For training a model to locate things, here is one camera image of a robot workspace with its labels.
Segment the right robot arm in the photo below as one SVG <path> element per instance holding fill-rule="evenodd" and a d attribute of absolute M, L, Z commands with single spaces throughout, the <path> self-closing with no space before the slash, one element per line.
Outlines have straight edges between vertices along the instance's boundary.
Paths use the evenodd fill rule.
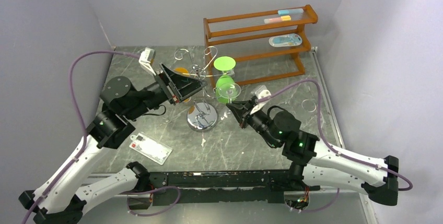
<path fill-rule="evenodd" d="M 367 195 L 378 204 L 397 205 L 398 158 L 371 158 L 326 144 L 301 130 L 301 122 L 282 107 L 273 117 L 269 111 L 254 112 L 253 100 L 228 103 L 226 107 L 240 128 L 251 127 L 270 148 L 281 148 L 290 161 L 286 181 L 274 182 L 277 188 L 301 191 L 330 186 Z"/>

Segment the green plastic wine glass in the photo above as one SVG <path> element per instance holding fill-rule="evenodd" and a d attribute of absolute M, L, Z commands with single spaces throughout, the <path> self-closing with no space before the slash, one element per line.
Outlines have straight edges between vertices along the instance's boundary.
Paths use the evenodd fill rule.
<path fill-rule="evenodd" d="M 230 56 L 221 56 L 221 57 L 218 57 L 216 60 L 214 60 L 213 64 L 214 64 L 214 67 L 216 70 L 222 72 L 221 76 L 218 78 L 218 80 L 216 82 L 216 85 L 218 85 L 222 82 L 226 82 L 226 81 L 233 81 L 234 82 L 233 78 L 226 75 L 226 71 L 234 69 L 234 67 L 236 65 L 236 61 L 234 58 L 232 58 Z"/>

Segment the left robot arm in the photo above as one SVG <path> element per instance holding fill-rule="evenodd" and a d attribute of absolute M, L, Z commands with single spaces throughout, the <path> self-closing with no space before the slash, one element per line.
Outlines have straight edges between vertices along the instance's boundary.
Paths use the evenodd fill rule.
<path fill-rule="evenodd" d="M 198 93 L 206 81 L 165 66 L 154 82 L 137 90 L 124 76 L 110 79 L 100 94 L 103 107 L 85 127 L 83 137 L 61 167 L 38 189 L 24 191 L 19 201 L 35 223 L 78 223 L 97 205 L 121 193 L 149 193 L 155 187 L 139 162 L 91 185 L 84 181 L 96 164 L 116 153 L 134 132 L 133 122 L 165 102 L 178 104 Z"/>

